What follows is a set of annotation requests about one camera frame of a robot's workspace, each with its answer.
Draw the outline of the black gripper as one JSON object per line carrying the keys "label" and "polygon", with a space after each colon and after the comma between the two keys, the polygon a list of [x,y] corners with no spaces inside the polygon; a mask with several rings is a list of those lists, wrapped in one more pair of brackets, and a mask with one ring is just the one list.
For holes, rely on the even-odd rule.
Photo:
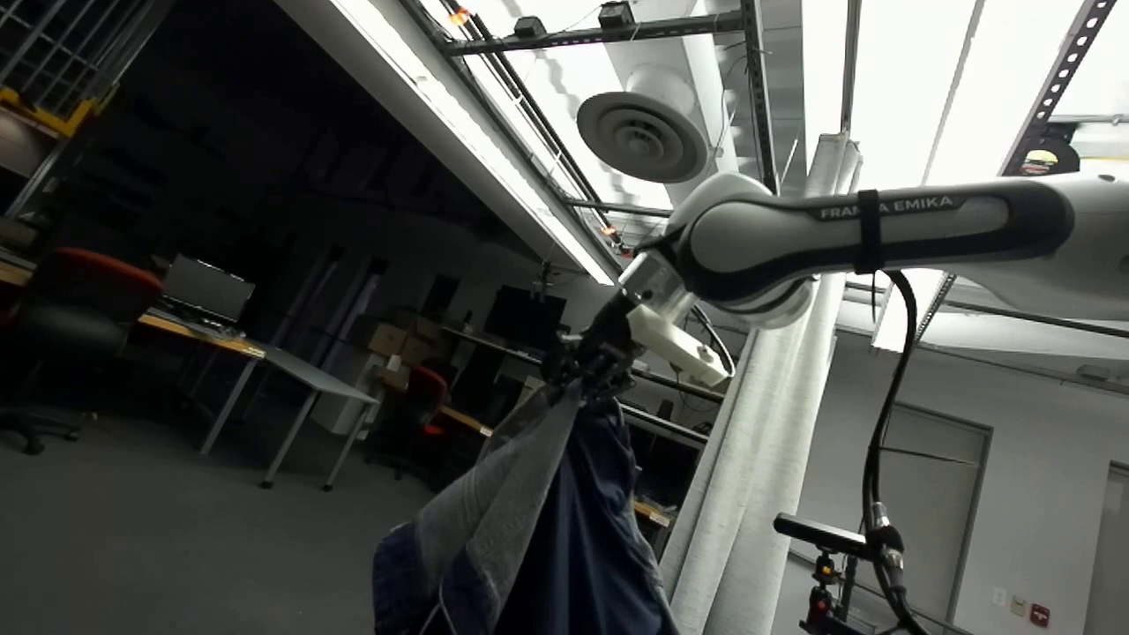
{"label": "black gripper", "polygon": [[582,389],[584,395],[613,395],[627,385],[637,344],[627,326],[636,304],[613,292],[582,336],[558,338],[543,364],[552,390]]}

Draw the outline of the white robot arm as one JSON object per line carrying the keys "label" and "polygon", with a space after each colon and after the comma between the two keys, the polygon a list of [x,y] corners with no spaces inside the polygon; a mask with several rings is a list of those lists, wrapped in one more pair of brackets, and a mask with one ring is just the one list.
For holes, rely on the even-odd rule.
{"label": "white robot arm", "polygon": [[814,273],[893,266],[943,266],[1036,313],[1125,319],[1129,182],[1072,174],[776,196],[744,174],[717,174],[636,250],[546,379],[619,389],[657,353],[719,389],[722,355],[678,326],[686,298],[786,323]]}

